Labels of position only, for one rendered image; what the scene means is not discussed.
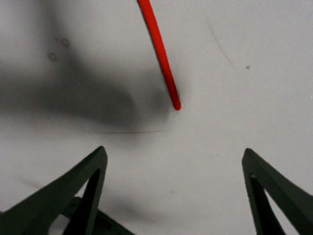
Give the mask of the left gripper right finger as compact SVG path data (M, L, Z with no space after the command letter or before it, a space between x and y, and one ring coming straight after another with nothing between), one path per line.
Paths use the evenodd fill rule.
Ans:
M242 167L256 235L287 235L266 192L299 235L313 235L311 194L284 177L251 148L245 149Z

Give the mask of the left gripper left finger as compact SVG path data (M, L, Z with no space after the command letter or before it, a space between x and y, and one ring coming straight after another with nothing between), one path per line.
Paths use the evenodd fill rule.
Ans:
M65 174L2 212L0 235L48 235L52 223L87 181L62 235L91 235L107 165L106 149L99 146Z

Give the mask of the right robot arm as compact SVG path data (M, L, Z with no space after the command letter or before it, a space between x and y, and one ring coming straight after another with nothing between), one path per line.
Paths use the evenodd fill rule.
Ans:
M61 214L68 219L71 219L74 211L76 210L81 198L74 197ZM91 235L135 235L125 227L111 219L103 212L97 210L93 230Z

